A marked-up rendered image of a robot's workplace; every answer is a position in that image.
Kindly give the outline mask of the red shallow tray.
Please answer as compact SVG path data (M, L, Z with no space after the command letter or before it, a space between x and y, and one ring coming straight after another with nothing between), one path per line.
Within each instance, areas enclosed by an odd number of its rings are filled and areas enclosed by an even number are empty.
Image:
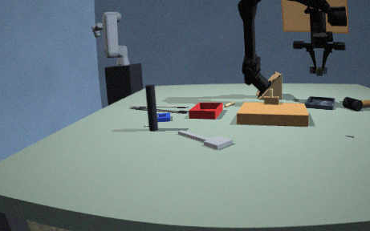
M222 110L222 103L198 103L189 110L189 118L215 120Z

